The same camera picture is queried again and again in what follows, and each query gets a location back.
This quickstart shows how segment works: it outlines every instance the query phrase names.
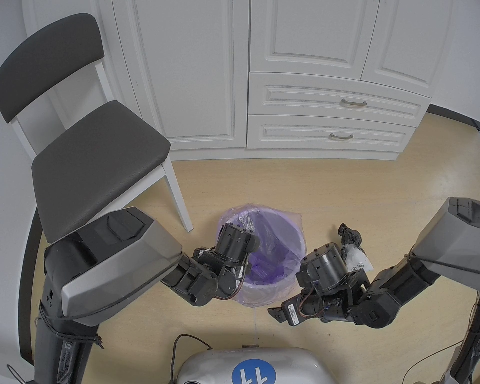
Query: black baseboard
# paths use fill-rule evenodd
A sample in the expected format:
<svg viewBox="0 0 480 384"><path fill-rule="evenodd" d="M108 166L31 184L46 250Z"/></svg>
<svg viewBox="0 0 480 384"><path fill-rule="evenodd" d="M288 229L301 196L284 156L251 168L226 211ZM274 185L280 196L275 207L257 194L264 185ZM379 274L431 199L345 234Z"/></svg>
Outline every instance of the black baseboard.
<svg viewBox="0 0 480 384"><path fill-rule="evenodd" d="M468 116L462 115L461 113L453 112L447 108L439 107L438 105L434 104L430 104L427 112L471 125L472 127L477 128L480 132L480 122Z"/></svg>
<svg viewBox="0 0 480 384"><path fill-rule="evenodd" d="M18 341L20 344L20 356L30 364L33 362L32 338L30 336L30 316L32 306L32 287L35 274L36 256L40 239L42 237L42 224L38 210L35 210L30 233L28 234L25 247L22 274L20 276L20 289L18 293Z"/></svg>

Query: chair seat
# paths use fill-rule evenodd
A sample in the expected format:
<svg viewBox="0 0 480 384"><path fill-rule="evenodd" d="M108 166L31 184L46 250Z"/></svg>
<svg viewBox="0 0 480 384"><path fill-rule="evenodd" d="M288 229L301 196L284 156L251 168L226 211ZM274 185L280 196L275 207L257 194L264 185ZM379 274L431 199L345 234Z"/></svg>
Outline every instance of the chair seat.
<svg viewBox="0 0 480 384"><path fill-rule="evenodd" d="M86 115L32 163L47 241L86 224L162 164L169 151L165 137L116 100Z"/></svg>

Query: chair backrest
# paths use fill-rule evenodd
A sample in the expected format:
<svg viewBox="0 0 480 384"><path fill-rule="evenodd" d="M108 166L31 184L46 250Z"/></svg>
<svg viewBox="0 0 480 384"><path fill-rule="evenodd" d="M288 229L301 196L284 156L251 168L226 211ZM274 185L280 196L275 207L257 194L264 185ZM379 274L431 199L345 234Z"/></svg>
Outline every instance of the chair backrest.
<svg viewBox="0 0 480 384"><path fill-rule="evenodd" d="M53 22L20 44L0 67L0 112L8 123L37 97L104 57L95 17L78 13Z"/></svg>

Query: blue circular logo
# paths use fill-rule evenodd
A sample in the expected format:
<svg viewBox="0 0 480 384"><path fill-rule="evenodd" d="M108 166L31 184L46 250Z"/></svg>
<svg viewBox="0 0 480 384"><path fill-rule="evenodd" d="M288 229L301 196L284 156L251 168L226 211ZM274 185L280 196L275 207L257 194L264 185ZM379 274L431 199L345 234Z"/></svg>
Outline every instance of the blue circular logo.
<svg viewBox="0 0 480 384"><path fill-rule="evenodd" d="M275 384L276 372L264 360L242 361L232 372L233 384Z"/></svg>

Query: purple trash bag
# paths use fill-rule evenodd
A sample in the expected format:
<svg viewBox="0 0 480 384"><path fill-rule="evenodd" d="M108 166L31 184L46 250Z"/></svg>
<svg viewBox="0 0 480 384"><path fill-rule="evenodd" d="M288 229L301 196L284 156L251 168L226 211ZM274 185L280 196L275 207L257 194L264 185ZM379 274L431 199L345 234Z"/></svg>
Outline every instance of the purple trash bag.
<svg viewBox="0 0 480 384"><path fill-rule="evenodd" d="M260 238L260 248L250 254L252 270L233 298L246 307L261 307L285 299L298 287L295 274L306 255L301 215L246 204L226 211L218 222L240 224Z"/></svg>

